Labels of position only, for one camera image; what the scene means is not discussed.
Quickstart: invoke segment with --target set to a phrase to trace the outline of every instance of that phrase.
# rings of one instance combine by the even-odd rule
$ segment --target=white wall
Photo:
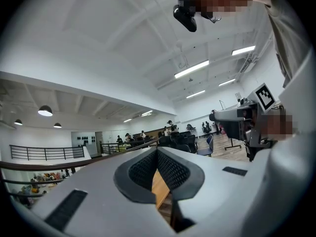
[[[194,134],[195,136],[203,136],[205,133],[203,132],[202,123],[204,122],[204,126],[206,127],[205,121],[209,122],[209,125],[212,128],[211,132],[216,132],[216,128],[214,125],[212,125],[212,121],[209,120],[208,116],[209,115],[206,115],[204,117],[200,117],[194,120],[178,123],[177,126],[179,128],[179,132],[187,131],[187,125],[190,124],[192,127],[196,128],[196,131],[191,132],[192,134]]]
[[[249,73],[244,74],[240,83],[244,89],[245,97],[265,83],[275,100],[278,100],[278,96],[283,91],[284,76],[272,42],[253,69]]]
[[[88,137],[86,139],[88,141],[88,144],[93,144],[95,142],[92,142],[92,136],[95,137],[94,132],[71,132],[71,142],[72,142],[72,147],[77,147],[78,145],[83,145],[83,142],[85,140],[82,139],[82,137]]]
[[[103,143],[115,143],[118,139],[118,135],[124,141],[125,134],[131,133],[130,128],[128,129],[113,129],[111,131],[102,131]]]
[[[129,122],[130,133],[136,134],[136,133],[141,133],[142,130],[146,132],[146,131],[161,129],[161,128],[164,128],[165,126],[169,126],[167,124],[169,120],[175,123],[175,116],[168,115],[168,114],[158,114],[158,115],[139,117]]]
[[[12,159],[9,145],[35,148],[72,147],[71,132],[61,129],[18,127],[16,130],[11,130],[0,126],[1,160],[18,164],[59,164],[91,159],[85,147],[83,148],[84,158],[54,159],[50,161]]]
[[[181,123],[199,119],[210,115],[213,109],[222,110],[219,100],[224,101],[226,108],[236,105],[236,93],[244,96],[243,88],[239,83],[233,83],[219,87],[216,91],[207,91],[193,98],[176,103],[178,119]]]

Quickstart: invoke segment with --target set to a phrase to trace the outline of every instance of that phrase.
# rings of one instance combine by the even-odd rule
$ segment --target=camera
[[[197,23],[194,19],[195,14],[195,4],[190,0],[178,0],[178,4],[173,7],[174,18],[192,33],[197,30]],[[216,23],[221,20],[221,17],[213,17],[213,12],[201,11],[199,14],[203,18],[210,20],[212,23]]]

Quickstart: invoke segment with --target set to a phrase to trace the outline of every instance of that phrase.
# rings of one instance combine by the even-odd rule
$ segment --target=wooden floor
[[[249,161],[249,158],[246,154],[246,147],[242,141],[233,139],[233,145],[241,145],[241,148],[228,148],[225,150],[225,147],[231,146],[231,140],[227,137],[226,134],[213,134],[213,143],[214,149],[212,157],[228,160],[239,160],[239,161]],[[199,149],[208,148],[206,138],[196,139],[197,147]]]
[[[229,148],[225,150],[225,147],[231,146],[231,140],[227,137],[226,134],[213,135],[213,146],[214,152],[212,153],[212,157],[220,158],[220,159],[228,159],[228,160],[239,160],[249,162],[249,158],[246,155],[246,148],[242,141],[233,139],[233,145],[241,145],[241,148]],[[208,144],[206,142],[206,138],[196,138],[197,147],[199,149],[208,148]],[[162,217],[170,224],[171,217],[171,209],[172,209],[172,195],[166,197],[163,201],[162,205],[159,207],[158,211],[162,215]]]

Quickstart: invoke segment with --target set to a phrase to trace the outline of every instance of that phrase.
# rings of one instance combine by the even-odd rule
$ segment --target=black railing
[[[157,143],[154,139],[147,139],[147,140],[139,140],[139,141],[131,141],[131,142],[122,142],[122,143],[104,143],[102,144],[102,153],[103,154],[117,154],[125,152],[126,150],[132,149],[134,147],[139,147],[146,144],[144,147],[147,148],[151,146],[156,146]]]
[[[125,153],[129,153],[131,151],[145,148],[145,147],[150,147],[150,146],[157,146],[157,142],[159,139],[151,139],[151,140],[146,140],[146,141],[141,141],[143,144],[141,145],[136,145],[136,143],[130,143],[131,146],[133,146],[130,149],[127,149],[125,151],[120,151],[119,153],[111,154],[109,156],[105,157],[100,157],[100,158],[94,158],[94,159],[89,159],[89,160],[81,160],[81,161],[76,161],[76,162],[67,162],[67,163],[61,163],[61,164],[50,164],[50,165],[38,165],[38,164],[17,164],[17,163],[10,163],[10,162],[5,162],[5,161],[0,161],[0,169],[9,169],[9,170],[18,170],[18,171],[52,171],[52,170],[60,170],[60,169],[71,169],[72,173],[74,173],[76,170],[76,167],[82,167],[89,165],[91,163],[100,161],[100,160],[106,160],[108,158],[116,157],[118,155],[122,155]],[[40,184],[55,184],[62,182],[63,179],[60,180],[52,180],[52,181],[43,181],[43,182],[24,182],[24,181],[14,181],[14,180],[7,180],[3,179],[2,177],[2,172],[0,171],[0,180],[1,182],[7,183],[7,184],[19,184],[19,185],[40,185]],[[26,194],[26,193],[12,193],[8,190],[7,194],[10,196],[13,196],[15,198],[40,198],[44,194]]]
[[[83,147],[74,148],[31,148],[10,145],[12,159],[53,160],[84,157]]]

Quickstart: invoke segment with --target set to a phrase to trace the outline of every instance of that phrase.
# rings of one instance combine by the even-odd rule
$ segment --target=white ceiling
[[[173,102],[235,78],[248,54],[232,57],[232,50],[255,44],[254,55],[258,55],[271,33],[262,4],[254,3],[241,12],[223,15],[216,24],[197,15],[197,31],[190,33],[173,18],[176,3],[177,0],[75,0],[64,29],[98,41],[108,51],[124,57]],[[183,43],[182,54],[176,47],[178,40]],[[211,64],[176,80],[174,74],[181,71],[184,55],[189,66],[205,60]]]
[[[147,111],[15,81],[0,79],[0,86],[4,107],[21,112],[37,112],[42,105],[48,105],[54,113],[124,121]]]
[[[127,74],[136,70],[140,84],[141,80],[149,80],[174,103],[202,90],[212,91],[219,83],[235,78],[248,53],[231,56],[232,50],[256,45],[253,57],[259,56],[272,31],[264,6],[254,3],[241,12],[222,15],[216,24],[197,15],[197,31],[190,33],[172,15],[176,3],[177,0],[39,0],[31,12],[62,29],[60,36],[64,41],[123,57],[134,67],[126,68]],[[41,27],[25,31],[44,32]],[[48,34],[45,32],[52,36],[51,41],[54,31],[51,28]],[[176,47],[179,40],[183,53]],[[210,60],[210,65],[175,79],[174,74],[185,69],[180,69],[184,57],[189,66],[205,60]],[[49,104],[57,112],[125,120],[142,111],[58,90],[17,82],[6,84],[13,97],[6,101],[16,101],[23,108],[47,104],[49,96]]]

